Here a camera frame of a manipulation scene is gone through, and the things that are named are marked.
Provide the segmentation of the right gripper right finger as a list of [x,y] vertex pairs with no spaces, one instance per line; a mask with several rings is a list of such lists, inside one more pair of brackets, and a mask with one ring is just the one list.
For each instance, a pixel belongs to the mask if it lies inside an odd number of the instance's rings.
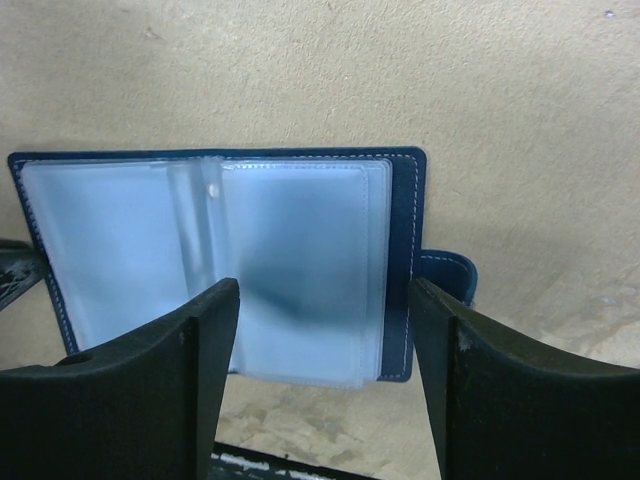
[[423,278],[409,315],[445,479],[635,479],[639,373],[528,337]]

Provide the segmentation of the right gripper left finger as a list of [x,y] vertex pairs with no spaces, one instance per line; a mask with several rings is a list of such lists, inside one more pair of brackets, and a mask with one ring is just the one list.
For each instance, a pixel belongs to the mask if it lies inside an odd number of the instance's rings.
[[203,479],[239,316],[226,278],[53,366],[1,374],[5,479]]

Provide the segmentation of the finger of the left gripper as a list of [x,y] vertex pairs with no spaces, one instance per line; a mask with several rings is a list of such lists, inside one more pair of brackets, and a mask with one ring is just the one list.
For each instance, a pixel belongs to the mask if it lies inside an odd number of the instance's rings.
[[48,261],[30,244],[2,239],[0,246],[0,310],[4,310],[48,274]]

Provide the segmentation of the blue leather card holder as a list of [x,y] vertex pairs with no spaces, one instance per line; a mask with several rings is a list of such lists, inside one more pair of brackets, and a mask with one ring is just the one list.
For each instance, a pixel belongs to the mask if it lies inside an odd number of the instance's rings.
[[72,354],[233,278],[232,373],[404,382],[410,281],[474,300],[474,263],[422,245],[428,159],[415,146],[15,152],[7,163]]

